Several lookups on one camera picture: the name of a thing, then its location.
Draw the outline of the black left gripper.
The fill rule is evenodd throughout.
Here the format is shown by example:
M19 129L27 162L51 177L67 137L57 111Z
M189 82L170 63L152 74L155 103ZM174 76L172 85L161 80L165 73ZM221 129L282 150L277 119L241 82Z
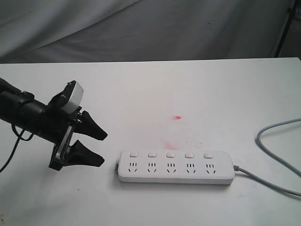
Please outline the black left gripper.
M52 97L37 121L40 126L37 135L54 143L49 167L53 170L61 170L64 166L73 165L100 167L104 163L102 156L90 151L78 140L70 146L71 137L79 123L81 106L71 114L65 113L60 108L63 104L61 93L62 91ZM87 111L82 112L80 121L80 134L101 141L107 138L108 134L96 124Z

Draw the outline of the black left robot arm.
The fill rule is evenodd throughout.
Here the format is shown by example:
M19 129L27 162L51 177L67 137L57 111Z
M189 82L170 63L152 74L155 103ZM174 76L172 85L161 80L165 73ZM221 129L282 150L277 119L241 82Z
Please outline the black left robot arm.
M100 167L104 158L86 148L80 141L70 145L74 133L103 141L108 134L87 111L81 111L84 89L77 81L68 82L48 104L37 101L30 92L21 91L4 79L0 80L0 118L10 123L18 140L29 141L34 135L54 144L49 168L86 165ZM17 128L31 135L25 139Z

